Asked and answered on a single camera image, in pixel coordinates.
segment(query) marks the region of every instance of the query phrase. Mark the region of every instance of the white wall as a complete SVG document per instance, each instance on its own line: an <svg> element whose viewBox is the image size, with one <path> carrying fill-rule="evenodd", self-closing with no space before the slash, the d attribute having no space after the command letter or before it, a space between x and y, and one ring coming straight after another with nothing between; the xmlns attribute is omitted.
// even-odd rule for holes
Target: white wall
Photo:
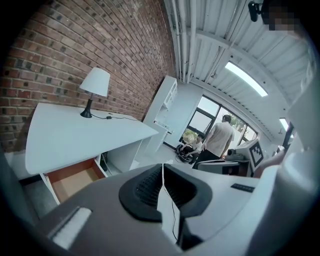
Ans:
<svg viewBox="0 0 320 256"><path fill-rule="evenodd" d="M179 139L196 111L202 95L203 89L201 87L191 83L178 82L177 96L164 121L173 130L172 134L166 136L164 140L166 143L173 147L179 145Z"/></svg>

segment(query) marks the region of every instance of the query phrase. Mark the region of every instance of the black vent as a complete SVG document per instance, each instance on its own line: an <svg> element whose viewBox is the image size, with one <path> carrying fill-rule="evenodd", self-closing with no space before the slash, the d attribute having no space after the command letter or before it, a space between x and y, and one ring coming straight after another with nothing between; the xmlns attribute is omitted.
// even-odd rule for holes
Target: black vent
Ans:
<svg viewBox="0 0 320 256"><path fill-rule="evenodd" d="M140 201L148 206L157 209L158 196L162 187L161 169L155 170L153 173L141 180L135 189L135 195Z"/></svg>
<svg viewBox="0 0 320 256"><path fill-rule="evenodd" d="M164 186L180 211L181 218L201 215L212 199L209 185L165 163Z"/></svg>
<svg viewBox="0 0 320 256"><path fill-rule="evenodd" d="M194 184L182 178L178 173L168 171L167 168L164 170L164 186L178 209L197 194L197 188Z"/></svg>
<svg viewBox="0 0 320 256"><path fill-rule="evenodd" d="M162 187L162 165L156 164L129 179L119 190L123 208L134 218L147 222L162 222L157 211L159 191Z"/></svg>

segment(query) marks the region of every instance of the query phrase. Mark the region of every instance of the open drawer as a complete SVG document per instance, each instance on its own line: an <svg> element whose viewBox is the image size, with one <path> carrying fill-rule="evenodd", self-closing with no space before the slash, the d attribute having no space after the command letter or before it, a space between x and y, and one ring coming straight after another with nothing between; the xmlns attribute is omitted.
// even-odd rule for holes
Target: open drawer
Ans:
<svg viewBox="0 0 320 256"><path fill-rule="evenodd" d="M106 174L94 158L44 174L43 181L59 204Z"/></svg>

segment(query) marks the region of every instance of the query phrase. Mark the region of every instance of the ceiling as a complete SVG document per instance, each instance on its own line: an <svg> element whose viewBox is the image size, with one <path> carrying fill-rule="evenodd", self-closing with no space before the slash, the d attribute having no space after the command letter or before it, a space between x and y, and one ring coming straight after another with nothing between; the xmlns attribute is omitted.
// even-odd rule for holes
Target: ceiling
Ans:
<svg viewBox="0 0 320 256"><path fill-rule="evenodd" d="M300 92L308 48L284 31L269 31L260 16L252 22L248 2L165 0L177 74L185 83L224 96L254 120L273 143L282 144L285 132L279 118L286 117L288 106ZM253 77L268 95L261 97L227 70L228 61Z"/></svg>

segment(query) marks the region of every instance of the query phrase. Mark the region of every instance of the security camera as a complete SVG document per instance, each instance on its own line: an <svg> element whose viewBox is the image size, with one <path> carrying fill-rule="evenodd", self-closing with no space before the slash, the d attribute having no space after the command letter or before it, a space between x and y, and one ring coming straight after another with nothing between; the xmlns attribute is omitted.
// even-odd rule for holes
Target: security camera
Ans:
<svg viewBox="0 0 320 256"><path fill-rule="evenodd" d="M258 15L261 14L261 11L259 10L260 5L260 3L255 3L254 1L248 3L250 18L253 22L256 22L258 20Z"/></svg>

